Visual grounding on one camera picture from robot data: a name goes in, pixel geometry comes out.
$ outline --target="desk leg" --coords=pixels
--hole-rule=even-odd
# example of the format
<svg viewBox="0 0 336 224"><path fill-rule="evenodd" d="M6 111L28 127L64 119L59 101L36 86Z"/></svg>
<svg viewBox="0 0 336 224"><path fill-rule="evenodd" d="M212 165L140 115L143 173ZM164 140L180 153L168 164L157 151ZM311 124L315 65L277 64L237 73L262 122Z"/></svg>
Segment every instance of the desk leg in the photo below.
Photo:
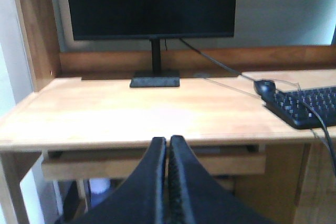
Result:
<svg viewBox="0 0 336 224"><path fill-rule="evenodd" d="M292 224L304 144L266 146L264 175L237 176L235 193L247 205L280 224Z"/></svg>
<svg viewBox="0 0 336 224"><path fill-rule="evenodd" d="M12 154L0 153L0 202L7 224L29 224Z"/></svg>

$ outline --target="desk drawer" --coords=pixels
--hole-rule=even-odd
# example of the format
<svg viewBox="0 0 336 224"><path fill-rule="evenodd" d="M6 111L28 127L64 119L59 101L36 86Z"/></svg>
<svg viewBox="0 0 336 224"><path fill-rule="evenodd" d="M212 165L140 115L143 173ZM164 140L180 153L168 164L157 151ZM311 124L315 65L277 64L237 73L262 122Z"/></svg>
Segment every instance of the desk drawer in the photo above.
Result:
<svg viewBox="0 0 336 224"><path fill-rule="evenodd" d="M47 180L97 177L126 178L135 169L145 149L69 151L43 161ZM251 175L265 172L266 154L247 146L197 147L194 152L208 172L216 175Z"/></svg>

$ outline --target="white wall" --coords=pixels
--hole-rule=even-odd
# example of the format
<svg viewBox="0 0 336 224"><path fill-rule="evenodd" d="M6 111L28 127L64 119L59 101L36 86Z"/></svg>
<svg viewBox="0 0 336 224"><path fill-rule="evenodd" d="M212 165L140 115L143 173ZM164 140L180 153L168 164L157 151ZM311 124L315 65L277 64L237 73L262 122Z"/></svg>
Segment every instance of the white wall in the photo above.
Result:
<svg viewBox="0 0 336 224"><path fill-rule="evenodd" d="M145 40L74 41L67 0L54 0L54 5L64 51L150 49ZM329 45L335 24L336 0L237 0L234 38L189 41L201 48ZM168 46L181 48L181 43L169 40Z"/></svg>
<svg viewBox="0 0 336 224"><path fill-rule="evenodd" d="M0 117L32 91L15 0L0 0ZM55 195L40 174L39 160L20 184L23 198L31 224L52 224L57 218ZM5 223L1 208L0 223Z"/></svg>

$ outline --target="cable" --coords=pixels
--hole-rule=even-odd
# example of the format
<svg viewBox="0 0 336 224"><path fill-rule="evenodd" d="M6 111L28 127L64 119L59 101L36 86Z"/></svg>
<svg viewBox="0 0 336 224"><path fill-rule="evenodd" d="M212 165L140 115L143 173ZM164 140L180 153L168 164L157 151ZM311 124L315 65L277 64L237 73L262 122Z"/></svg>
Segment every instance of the cable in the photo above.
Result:
<svg viewBox="0 0 336 224"><path fill-rule="evenodd" d="M252 78L252 77L249 77L249 76L246 76L244 75L243 73L235 70L235 69L232 69L228 66L226 66L225 64L217 61L216 59L212 58L211 56L207 55L206 53L204 52L201 52L200 50L198 50L197 48L191 46L189 43L187 43L185 40L183 40L182 38L180 38L180 41L185 44L187 47L189 47L191 50L197 52L198 54L202 55L203 57L207 58L208 60L210 60L212 63L224 68L225 70L233 73L233 74L237 74L239 76L242 76L244 77L245 79L247 80L250 80L250 81L257 81L256 79ZM284 81L284 80L277 80L277 79L269 79L269 80L273 80L273 81L279 81L279 82L283 82L283 83L286 83L286 84L289 84L289 85L293 85L293 86L296 86L298 88L298 91L301 90L301 87L300 87L300 84L299 83L292 83L292 82L289 82L289 81ZM285 95L284 92L282 90L279 90L279 89L276 89L280 94L282 95ZM333 147L333 143L332 143L332 139L330 138L330 135L329 135L329 132L328 132L328 129L327 129L327 126L325 125L323 119L321 118L321 116L310 106L308 105L307 103L305 103L303 100L301 100L300 97L296 97L294 95L291 95L289 93L286 93L286 95L294 98L294 99L297 99L301 104L303 104L309 111L311 111L316 117L317 119L320 121L321 123L321 128L324 132L324 135L325 135L325 139L327 141L322 141L324 144L326 144L326 147L329 151L329 154L331 156L331 164L332 164L332 168L333 168L333 172L334 172L334 175L336 177L336 155L335 155L335 151L334 151L334 147Z"/></svg>
<svg viewBox="0 0 336 224"><path fill-rule="evenodd" d="M168 51L167 39L164 39L164 47L165 47L166 51Z"/></svg>
<svg viewBox="0 0 336 224"><path fill-rule="evenodd" d="M255 79L253 79L253 78L251 78L251 77L249 77L249 76L246 76L246 75L244 75L243 73L241 73L241 72L239 72L239 71L237 71L237 70L234 70L234 69L232 69L232 68L230 68L230 67L224 65L223 63L219 62L218 60L212 58L211 56L209 56L209 55L207 55L207 54L205 54L205 53L199 51L197 48L191 46L189 43L187 43L187 42L184 41L183 39L180 39L180 41L181 41L183 44L185 44L187 47L189 47L191 50L193 50L193 51L197 52L198 54L204 56L204 57L207 58L209 61L211 61L212 63L214 63L214 64L216 64L216 65L218 65L218 66L220 66L221 68L224 68L225 70L227 70L227 71L229 71L229 72L231 72L231 73L233 73L233 74L237 74L237 75L239 75L239 76L242 76L242 77L244 77L245 79L248 79L248 80L250 80L250 81L256 81Z"/></svg>
<svg viewBox="0 0 336 224"><path fill-rule="evenodd" d="M235 70L235 69L232 69L230 67L228 67L227 65L219 62L218 60L214 59L213 57L211 57L210 55L198 50L197 48L193 47L192 45L190 45L188 42L186 42L184 39L181 39L180 38L180 41L185 44L187 47L189 47L191 50L197 52L198 54L202 55L203 57L207 58L209 61L211 61L212 63L220 66L221 68L224 68L225 70L233 73L233 74L237 74L239 76L242 76L244 77L245 79L247 80L250 80L250 81L257 81L256 79L252 78L252 77L249 77L249 76L246 76L244 75L243 73ZM278 79L267 79L267 80L270 80L270 81L274 81L274 82L282 82L282 83L285 83L285 84L288 84L288 85L291 85L291 86L294 86L296 87L299 91L301 90L301 87L300 87L300 84L299 83L293 83L293 82L290 82L290 81L285 81L285 80L278 80Z"/></svg>

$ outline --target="monitor base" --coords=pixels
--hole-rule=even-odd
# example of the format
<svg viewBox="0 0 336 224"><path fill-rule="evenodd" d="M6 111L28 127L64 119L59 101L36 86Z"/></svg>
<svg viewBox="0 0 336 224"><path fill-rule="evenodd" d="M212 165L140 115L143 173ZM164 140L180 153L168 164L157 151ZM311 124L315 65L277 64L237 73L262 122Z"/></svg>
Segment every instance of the monitor base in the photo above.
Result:
<svg viewBox="0 0 336 224"><path fill-rule="evenodd" d="M180 73L178 71L162 71L159 74L154 74L152 71L136 72L130 84L130 88L159 88L179 86Z"/></svg>

